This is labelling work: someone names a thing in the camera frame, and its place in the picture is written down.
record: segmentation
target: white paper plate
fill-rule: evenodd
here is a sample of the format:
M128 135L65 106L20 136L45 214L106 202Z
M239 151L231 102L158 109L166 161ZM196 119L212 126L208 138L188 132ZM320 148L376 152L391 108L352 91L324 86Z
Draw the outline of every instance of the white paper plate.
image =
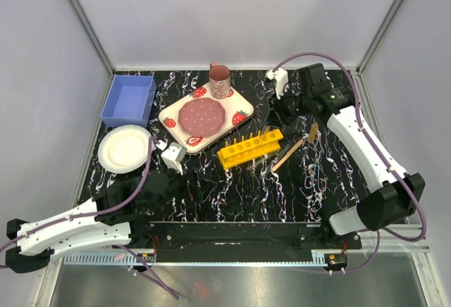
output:
M148 132L137 125L124 125L109 132L99 145L100 165L112 173L127 173L147 160Z

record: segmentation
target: strawberry-print tray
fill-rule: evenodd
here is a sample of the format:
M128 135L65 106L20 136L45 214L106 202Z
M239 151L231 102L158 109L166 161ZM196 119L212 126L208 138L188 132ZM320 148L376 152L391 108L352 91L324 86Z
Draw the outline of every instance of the strawberry-print tray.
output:
M225 123L221 129L209 136L202 137L201 135L192 136L186 133L179 124L179 110L189 101L193 99L211 98L218 101L225 109ZM248 102L237 90L230 88L229 95L224 99L217 99L211 95L210 82L202 87L198 87L191 94L176 101L174 104L164 108L160 111L158 119L163 126L168 130L174 140L187 149L189 154L197 154L206 147L213 144L223 135L229 133L240 123L243 123L254 114L254 107Z

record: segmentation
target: wooden stick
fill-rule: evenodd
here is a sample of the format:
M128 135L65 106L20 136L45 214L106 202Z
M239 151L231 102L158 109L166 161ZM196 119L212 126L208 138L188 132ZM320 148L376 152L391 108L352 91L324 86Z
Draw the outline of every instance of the wooden stick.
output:
M282 159L280 159L277 164L274 165L274 167L272 168L272 171L275 172L279 169L279 167L282 166L282 164L284 162L287 161L287 159L289 159L289 157L291 157L292 154L294 154L294 152L296 152L296 150L302 145L302 143L304 143L304 140L301 139L299 140L288 152L287 154L284 155L284 157L282 157Z

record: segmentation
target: strawberry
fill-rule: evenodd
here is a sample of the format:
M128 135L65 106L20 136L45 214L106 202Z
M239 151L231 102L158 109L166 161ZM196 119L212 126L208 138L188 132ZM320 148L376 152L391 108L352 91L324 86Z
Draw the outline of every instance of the strawberry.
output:
M167 127L175 127L175 120L166 117L163 119L163 124L166 125Z
M203 140L202 137L190 137L186 139L186 144L190 146L196 146L199 145L199 143Z
M235 115L233 115L232 124L238 125L246 118L247 118L247 113L245 113L244 111L238 111Z
M191 92L190 96L194 98L199 98L201 96L204 96L206 94L206 89L204 87L200 87L198 89L195 89L193 92Z

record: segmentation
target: black marbled tabletop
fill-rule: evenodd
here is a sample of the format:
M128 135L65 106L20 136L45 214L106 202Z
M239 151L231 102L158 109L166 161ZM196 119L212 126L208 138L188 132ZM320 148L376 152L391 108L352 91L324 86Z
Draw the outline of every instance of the black marbled tabletop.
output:
M274 93L273 85L265 82L266 71L233 71L233 86L254 106L254 115L230 134L202 152L184 159L186 168L194 168L198 175L197 191L201 200L193 201L188 193L180 193L160 200L147 212L153 221L209 221L209 222L306 222L319 221L319 209L327 203L332 211L341 211L355 205L369 192L362 173L338 138L321 123L316 140L303 144L277 173L266 169L266 163L255 170L247 170L249 163L224 171L216 153L241 136L249 137L261 130L270 111L268 99ZM173 139L158 121L161 109L171 105L194 89L208 82L208 71L146 71L126 75L153 75L157 94L147 129L168 143ZM290 80L298 78L290 73ZM339 70L329 70L328 78L334 87L349 86ZM296 92L297 84L290 84L287 92ZM312 116L301 116L292 126L299 136L281 142L282 148L306 137L314 123ZM97 148L106 133L111 131L103 124L97 137L92 159L87 171L80 201L104 191L114 182L138 177L144 168L126 175L106 172L97 160ZM157 150L152 156L151 169L167 172L168 169Z

